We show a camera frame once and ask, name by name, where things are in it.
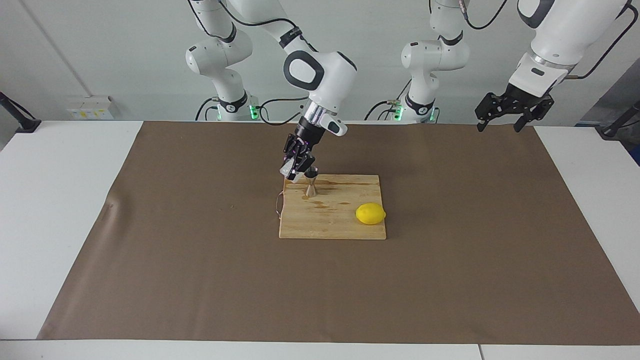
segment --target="green light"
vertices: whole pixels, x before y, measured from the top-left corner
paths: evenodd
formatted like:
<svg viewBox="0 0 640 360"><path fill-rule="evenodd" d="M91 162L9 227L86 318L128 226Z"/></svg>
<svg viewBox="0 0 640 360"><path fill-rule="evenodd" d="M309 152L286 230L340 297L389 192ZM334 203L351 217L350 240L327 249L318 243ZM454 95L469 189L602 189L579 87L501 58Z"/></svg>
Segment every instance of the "green light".
<svg viewBox="0 0 640 360"><path fill-rule="evenodd" d="M251 119L255 120L258 118L258 109L253 106L253 105L249 105L249 110L251 111Z"/></svg>
<svg viewBox="0 0 640 360"><path fill-rule="evenodd" d="M398 105L396 108L396 113L394 114L394 120L400 121L402 119L402 113L404 112L404 107Z"/></svg>

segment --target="robotic hand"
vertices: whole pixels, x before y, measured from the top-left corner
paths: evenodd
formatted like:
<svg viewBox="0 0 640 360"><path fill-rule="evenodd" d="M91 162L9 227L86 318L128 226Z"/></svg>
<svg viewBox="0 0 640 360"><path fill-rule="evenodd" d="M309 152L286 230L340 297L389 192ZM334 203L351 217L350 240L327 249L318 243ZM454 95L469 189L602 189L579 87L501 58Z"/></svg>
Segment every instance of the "robotic hand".
<svg viewBox="0 0 640 360"><path fill-rule="evenodd" d="M504 94L486 94L476 108L477 128L505 114L522 114L517 132L541 120L554 104L549 92L580 62L586 49L625 9L628 0L518 0L520 18L536 37Z"/></svg>
<svg viewBox="0 0 640 360"><path fill-rule="evenodd" d="M284 147L280 173L297 181L315 161L313 146L324 132L337 136L347 127L336 115L356 76L356 65L340 52L319 53L302 36L302 31L282 9L278 0L229 0L249 26L266 30L287 53L284 75L296 88L309 92L309 100L293 134Z"/></svg>
<svg viewBox="0 0 640 360"><path fill-rule="evenodd" d="M218 0L188 1L198 27L209 36L186 51L189 68L211 78L218 91L221 120L257 119L258 99L244 89L240 74L227 69L252 54L251 39L236 29Z"/></svg>
<svg viewBox="0 0 640 360"><path fill-rule="evenodd" d="M426 122L430 119L440 86L432 72L462 69L469 60L458 0L435 0L429 22L439 34L438 40L412 42L402 51L402 64L411 72L412 80L409 92L401 101L401 120Z"/></svg>

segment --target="white wall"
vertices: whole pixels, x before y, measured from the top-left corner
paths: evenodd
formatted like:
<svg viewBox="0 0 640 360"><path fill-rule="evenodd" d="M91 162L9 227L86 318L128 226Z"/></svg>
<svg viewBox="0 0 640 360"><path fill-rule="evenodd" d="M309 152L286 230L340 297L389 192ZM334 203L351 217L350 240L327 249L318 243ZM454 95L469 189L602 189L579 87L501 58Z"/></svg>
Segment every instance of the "white wall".
<svg viewBox="0 0 640 360"><path fill-rule="evenodd" d="M436 38L428 26L426 0L281 3L319 50L341 50L358 65L355 87L341 113L348 120L362 119L372 104L395 97L406 83L408 73L400 64L405 43ZM486 22L500 3L471 3L472 22ZM576 73L590 68L630 18L626 14L616 21ZM245 31L253 38L253 56L234 68L246 88L261 101L305 95L285 81L285 54L278 44L260 29ZM42 119L67 119L65 99L86 95L73 72L91 94L112 96L124 120L190 120L202 100L214 94L208 79L192 73L184 62L185 50L206 36L196 27L186 0L0 0L0 32L0 89ZM510 0L487 30L465 30L472 49L469 65L438 75L440 121L475 123L473 109L486 92L502 93L533 36L517 15L516 0ZM553 92L556 105L544 124L580 120L640 57L638 38L640 26L589 79L559 85ZM285 103L274 105L270 113L276 120L295 111L295 105ZM0 124L14 127L4 111Z"/></svg>

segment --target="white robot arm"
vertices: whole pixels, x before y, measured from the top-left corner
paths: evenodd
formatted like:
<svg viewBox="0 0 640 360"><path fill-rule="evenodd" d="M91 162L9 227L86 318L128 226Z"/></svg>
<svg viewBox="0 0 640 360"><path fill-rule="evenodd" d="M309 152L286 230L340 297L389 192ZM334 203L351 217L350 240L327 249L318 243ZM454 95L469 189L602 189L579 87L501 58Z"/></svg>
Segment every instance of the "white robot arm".
<svg viewBox="0 0 640 360"><path fill-rule="evenodd" d="M351 90L356 65L340 52L319 53L303 38L302 31L282 9L278 0L229 0L249 23L266 30L287 53L284 75L292 85L309 92L309 101L298 126L289 134L280 173L295 180L311 168L313 146L325 131L337 136L347 127L336 118L340 104Z"/></svg>
<svg viewBox="0 0 640 360"><path fill-rule="evenodd" d="M221 120L256 119L258 99L244 89L240 74L227 69L252 54L251 39L244 31L236 29L218 0L188 2L198 27L209 36L186 51L189 68L213 82L220 99Z"/></svg>
<svg viewBox="0 0 640 360"><path fill-rule="evenodd" d="M439 34L438 40L412 42L402 51L402 64L412 80L409 92L401 99L401 120L427 121L440 86L433 72L462 69L469 60L458 0L434 0L429 22Z"/></svg>
<svg viewBox="0 0 640 360"><path fill-rule="evenodd" d="M518 0L522 20L536 30L503 95L487 94L476 108L478 130L505 114L522 114L516 131L553 106L549 92L580 62L629 0Z"/></svg>

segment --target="brown tablecloth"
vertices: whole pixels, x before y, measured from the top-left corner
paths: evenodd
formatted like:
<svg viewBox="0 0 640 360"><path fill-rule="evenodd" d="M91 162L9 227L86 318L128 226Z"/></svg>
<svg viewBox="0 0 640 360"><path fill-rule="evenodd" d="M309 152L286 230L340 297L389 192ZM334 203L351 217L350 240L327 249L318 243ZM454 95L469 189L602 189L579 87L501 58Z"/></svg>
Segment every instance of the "brown tablecloth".
<svg viewBox="0 0 640 360"><path fill-rule="evenodd" d="M278 239L291 129L144 123L38 338L640 344L532 128L325 135L321 172L380 175L386 241Z"/></svg>

